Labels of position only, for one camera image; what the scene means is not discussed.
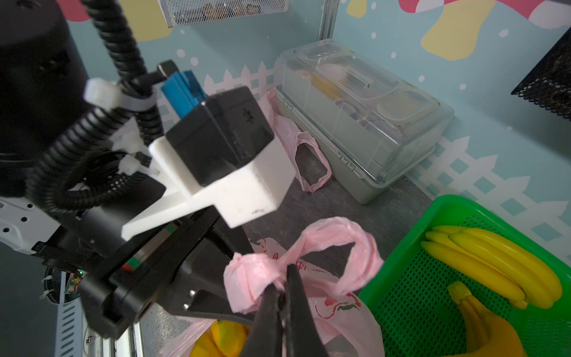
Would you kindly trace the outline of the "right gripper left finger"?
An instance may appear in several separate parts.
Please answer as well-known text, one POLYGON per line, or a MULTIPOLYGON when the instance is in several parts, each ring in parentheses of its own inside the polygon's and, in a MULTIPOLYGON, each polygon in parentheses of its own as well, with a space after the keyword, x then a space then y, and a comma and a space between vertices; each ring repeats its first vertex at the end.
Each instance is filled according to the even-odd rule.
POLYGON ((280 357, 283 355, 284 295, 271 284, 263 293, 260 308, 240 357, 280 357))

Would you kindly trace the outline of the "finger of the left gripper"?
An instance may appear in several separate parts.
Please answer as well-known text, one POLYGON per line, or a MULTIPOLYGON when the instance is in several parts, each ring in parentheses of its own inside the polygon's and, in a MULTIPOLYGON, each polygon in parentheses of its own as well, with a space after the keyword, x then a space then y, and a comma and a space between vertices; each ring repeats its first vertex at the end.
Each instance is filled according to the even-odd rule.
POLYGON ((254 313, 244 315, 230 308, 223 282, 228 263, 224 254, 189 255, 158 299, 158 304, 169 314, 179 317, 233 321, 251 326, 254 313))

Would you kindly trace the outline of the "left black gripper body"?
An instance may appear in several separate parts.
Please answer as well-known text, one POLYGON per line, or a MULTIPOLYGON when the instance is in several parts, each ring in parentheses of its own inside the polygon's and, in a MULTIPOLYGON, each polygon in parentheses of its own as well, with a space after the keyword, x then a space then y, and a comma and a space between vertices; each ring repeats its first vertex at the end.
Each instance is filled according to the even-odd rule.
POLYGON ((225 255, 253 251, 242 228, 229 228, 218 211, 204 209, 184 217, 180 226, 132 272, 123 266, 152 239, 140 234, 114 256, 91 270, 80 285, 80 300, 87 324, 104 338, 120 338, 141 320, 172 283, 191 254, 225 255))

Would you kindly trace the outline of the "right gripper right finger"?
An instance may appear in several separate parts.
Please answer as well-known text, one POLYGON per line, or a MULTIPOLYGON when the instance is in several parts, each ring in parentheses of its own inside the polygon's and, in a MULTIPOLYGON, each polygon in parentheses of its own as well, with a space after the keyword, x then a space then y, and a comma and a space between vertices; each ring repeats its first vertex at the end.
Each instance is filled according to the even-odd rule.
POLYGON ((287 266, 285 287, 285 351, 288 357, 327 357, 295 264, 287 266))

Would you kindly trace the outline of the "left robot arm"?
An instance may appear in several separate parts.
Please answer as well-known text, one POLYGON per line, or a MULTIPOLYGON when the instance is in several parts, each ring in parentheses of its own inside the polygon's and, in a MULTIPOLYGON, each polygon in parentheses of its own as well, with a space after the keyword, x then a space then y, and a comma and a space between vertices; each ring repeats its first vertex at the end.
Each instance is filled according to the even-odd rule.
POLYGON ((56 1, 1 3, 1 196, 26 199, 59 224, 45 234, 25 220, 31 254, 51 268, 86 271, 80 300, 105 338, 121 336, 154 304, 173 315, 253 324, 253 314, 230 310, 222 282, 230 256, 251 247, 217 209, 184 214, 163 242, 159 228, 121 238, 122 226, 166 190, 147 173, 120 173, 127 154, 111 138, 130 120, 144 144, 164 128, 158 107, 88 104, 87 80, 56 1))

